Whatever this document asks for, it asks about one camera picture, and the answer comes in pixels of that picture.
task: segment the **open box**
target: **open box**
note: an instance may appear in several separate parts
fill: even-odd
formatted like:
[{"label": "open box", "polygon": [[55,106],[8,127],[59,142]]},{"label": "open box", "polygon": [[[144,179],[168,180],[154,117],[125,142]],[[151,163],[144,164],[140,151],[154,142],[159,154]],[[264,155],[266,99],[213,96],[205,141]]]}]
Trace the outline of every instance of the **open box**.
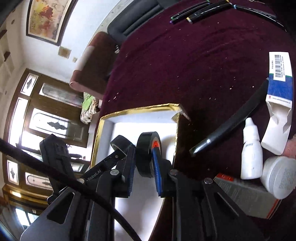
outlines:
[{"label": "open box", "polygon": [[[162,145],[163,158],[173,163],[178,143],[179,117],[184,113],[179,104],[162,104],[115,112],[100,119],[91,167],[114,150],[110,141],[122,135],[137,144],[142,132],[156,131]],[[156,192],[154,178],[141,177],[135,170],[133,189],[129,198],[116,198],[115,208],[135,229],[142,241],[147,241],[153,231],[163,199]],[[130,241],[125,230],[115,221],[115,241]]]}]

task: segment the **picture frame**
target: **picture frame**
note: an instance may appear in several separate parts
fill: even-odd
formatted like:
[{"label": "picture frame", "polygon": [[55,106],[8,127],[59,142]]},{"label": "picture frame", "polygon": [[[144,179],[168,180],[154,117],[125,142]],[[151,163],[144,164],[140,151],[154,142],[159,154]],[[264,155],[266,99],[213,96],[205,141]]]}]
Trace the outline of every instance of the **picture frame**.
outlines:
[{"label": "picture frame", "polygon": [[26,35],[57,46],[78,0],[30,0]]}]

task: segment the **white dropper bottle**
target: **white dropper bottle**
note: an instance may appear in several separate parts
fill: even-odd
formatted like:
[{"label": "white dropper bottle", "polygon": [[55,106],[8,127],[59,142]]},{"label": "white dropper bottle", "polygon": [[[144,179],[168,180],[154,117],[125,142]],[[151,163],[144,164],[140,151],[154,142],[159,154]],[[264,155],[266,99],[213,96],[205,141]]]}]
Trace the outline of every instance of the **white dropper bottle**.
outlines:
[{"label": "white dropper bottle", "polygon": [[243,134],[241,179],[259,178],[262,176],[263,155],[258,128],[253,123],[252,118],[246,119]]}]

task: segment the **tape roll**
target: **tape roll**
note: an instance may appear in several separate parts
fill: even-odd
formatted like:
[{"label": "tape roll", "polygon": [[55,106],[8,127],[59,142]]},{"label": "tape roll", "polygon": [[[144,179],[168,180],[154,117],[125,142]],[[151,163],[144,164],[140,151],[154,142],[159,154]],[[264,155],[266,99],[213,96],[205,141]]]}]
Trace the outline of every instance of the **tape roll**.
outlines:
[{"label": "tape roll", "polygon": [[137,142],[136,166],[142,177],[153,177],[152,149],[159,147],[161,153],[161,142],[159,135],[154,132],[143,132]]},{"label": "tape roll", "polygon": [[117,137],[115,137],[110,142],[110,145],[112,146],[114,151],[121,150],[126,156],[128,154],[128,150],[129,150],[130,147],[136,148],[133,143],[131,143],[128,139],[126,139],[122,135],[118,135]]}]

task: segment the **green cloth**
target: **green cloth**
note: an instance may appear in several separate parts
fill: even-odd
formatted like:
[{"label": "green cloth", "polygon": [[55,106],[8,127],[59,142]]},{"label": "green cloth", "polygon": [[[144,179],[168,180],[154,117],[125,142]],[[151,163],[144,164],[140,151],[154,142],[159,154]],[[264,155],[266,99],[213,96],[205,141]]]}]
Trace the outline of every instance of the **green cloth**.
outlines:
[{"label": "green cloth", "polygon": [[86,93],[86,92],[83,92],[83,102],[82,102],[82,109],[83,110],[88,110],[90,105],[91,105],[91,102],[92,100],[94,99],[95,97],[90,95],[89,93]]}]

